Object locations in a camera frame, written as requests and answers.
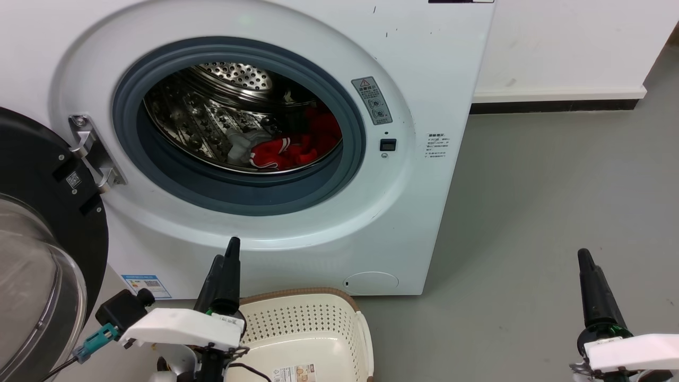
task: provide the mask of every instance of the teal connector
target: teal connector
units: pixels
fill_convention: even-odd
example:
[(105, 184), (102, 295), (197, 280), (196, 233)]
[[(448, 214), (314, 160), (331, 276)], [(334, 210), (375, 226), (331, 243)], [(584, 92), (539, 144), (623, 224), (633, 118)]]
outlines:
[(101, 349), (107, 343), (114, 340), (118, 336), (118, 331), (113, 325), (106, 324), (99, 328), (93, 335), (89, 336), (85, 342), (79, 347), (76, 347), (71, 354), (78, 359), (79, 364), (85, 363), (90, 359), (90, 356), (97, 350)]

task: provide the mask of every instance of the red cloth with white stripes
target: red cloth with white stripes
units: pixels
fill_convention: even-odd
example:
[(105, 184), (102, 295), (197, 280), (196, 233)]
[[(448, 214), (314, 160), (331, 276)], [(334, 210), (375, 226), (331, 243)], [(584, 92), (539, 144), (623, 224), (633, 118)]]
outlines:
[(309, 133), (281, 137), (260, 143), (250, 152), (250, 163), (260, 169), (287, 170), (313, 162), (333, 149), (342, 138), (335, 117), (308, 108)]

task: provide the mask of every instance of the washing machine door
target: washing machine door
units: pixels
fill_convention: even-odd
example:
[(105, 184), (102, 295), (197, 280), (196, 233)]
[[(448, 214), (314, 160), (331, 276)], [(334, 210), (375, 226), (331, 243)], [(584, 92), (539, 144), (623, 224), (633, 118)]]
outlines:
[(85, 163), (48, 128), (0, 108), (0, 381), (38, 381), (69, 356), (107, 251)]

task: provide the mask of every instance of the black baseboard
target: black baseboard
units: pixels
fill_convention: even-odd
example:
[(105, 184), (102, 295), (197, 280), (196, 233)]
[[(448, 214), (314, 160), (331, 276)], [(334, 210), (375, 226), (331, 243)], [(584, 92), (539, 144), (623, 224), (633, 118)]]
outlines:
[(553, 113), (557, 111), (634, 110), (638, 99), (594, 99), (579, 101), (536, 101), (472, 103), (470, 114)]

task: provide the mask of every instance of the wire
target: wire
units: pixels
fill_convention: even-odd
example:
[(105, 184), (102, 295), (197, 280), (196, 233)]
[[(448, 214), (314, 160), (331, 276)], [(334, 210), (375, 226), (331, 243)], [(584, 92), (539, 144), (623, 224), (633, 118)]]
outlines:
[(47, 381), (50, 377), (52, 377), (56, 373), (64, 370), (65, 368), (69, 367), (70, 365), (74, 364), (76, 361), (78, 361), (78, 359), (76, 357), (73, 357), (70, 360), (64, 362), (63, 364), (57, 366), (56, 368), (54, 368), (54, 370), (50, 371), (50, 373), (48, 375), (46, 375), (43, 379), (41, 379), (40, 382)]
[(229, 367), (230, 368), (244, 368), (245, 370), (251, 371), (251, 372), (255, 373), (256, 375), (259, 375), (260, 377), (266, 379), (267, 382), (271, 382), (271, 379), (266, 374), (264, 374), (263, 372), (253, 368), (252, 366), (247, 366), (246, 364), (241, 364), (239, 362), (233, 362), (233, 363), (229, 364)]

